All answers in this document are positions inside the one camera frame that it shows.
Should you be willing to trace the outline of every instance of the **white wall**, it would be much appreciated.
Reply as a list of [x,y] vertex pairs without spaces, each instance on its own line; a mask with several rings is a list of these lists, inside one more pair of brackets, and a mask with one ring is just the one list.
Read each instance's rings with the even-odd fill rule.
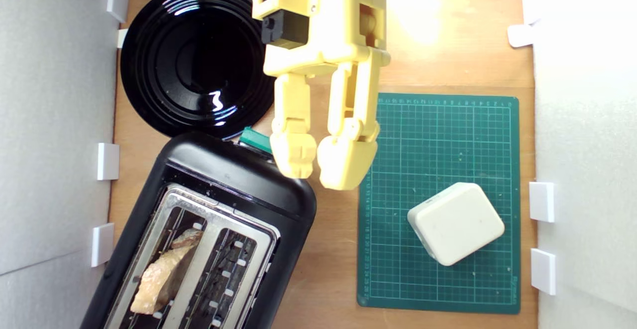
[[106,0],[0,0],[0,328],[77,327],[103,268],[97,146],[113,138]]
[[544,0],[534,26],[537,180],[555,183],[557,295],[540,329],[637,328],[637,0]]

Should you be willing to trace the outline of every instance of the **toaster grill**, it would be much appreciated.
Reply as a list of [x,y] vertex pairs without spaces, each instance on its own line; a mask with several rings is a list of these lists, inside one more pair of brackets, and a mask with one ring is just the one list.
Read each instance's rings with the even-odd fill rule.
[[[141,275],[186,229],[203,231],[177,295],[130,311]],[[241,328],[280,238],[273,225],[177,184],[167,187],[107,320],[108,329]]]

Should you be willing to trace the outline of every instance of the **bread slice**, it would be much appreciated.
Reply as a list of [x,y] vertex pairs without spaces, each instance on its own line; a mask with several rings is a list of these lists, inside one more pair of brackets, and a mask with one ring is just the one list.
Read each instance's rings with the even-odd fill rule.
[[130,311],[152,315],[177,295],[202,234],[197,229],[187,229],[171,243],[173,249],[146,268]]
[[199,229],[189,228],[182,233],[181,236],[175,238],[173,243],[170,244],[172,249],[187,247],[189,245],[196,245],[201,240],[203,231]]

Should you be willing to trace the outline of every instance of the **white block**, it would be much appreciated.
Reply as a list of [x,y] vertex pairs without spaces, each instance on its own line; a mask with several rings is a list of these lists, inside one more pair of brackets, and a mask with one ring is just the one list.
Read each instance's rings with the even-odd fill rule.
[[543,0],[522,0],[524,23],[531,25],[541,18]]
[[532,219],[555,222],[553,184],[550,182],[530,182],[529,207]]
[[113,254],[114,229],[113,223],[93,228],[92,267],[105,263],[111,258],[111,254]]
[[555,254],[531,249],[531,285],[549,295],[555,295]]
[[533,44],[533,27],[527,24],[509,25],[507,30],[509,44],[514,48]]
[[121,49],[123,47],[123,40],[126,38],[126,34],[128,34],[128,28],[120,29],[117,32],[117,48]]
[[107,0],[106,11],[111,13],[120,23],[126,22],[128,13],[128,0]]
[[450,266],[505,233],[505,224],[476,184],[459,182],[407,214],[428,254]]
[[119,178],[119,145],[114,143],[98,144],[98,180],[116,180]]

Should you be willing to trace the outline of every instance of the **toaster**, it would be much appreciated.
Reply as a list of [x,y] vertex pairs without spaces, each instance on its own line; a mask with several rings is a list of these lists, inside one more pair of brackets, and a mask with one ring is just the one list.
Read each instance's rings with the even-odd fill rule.
[[316,198],[305,180],[278,171],[258,136],[247,129],[234,143],[188,132],[168,141],[81,329],[271,326]]

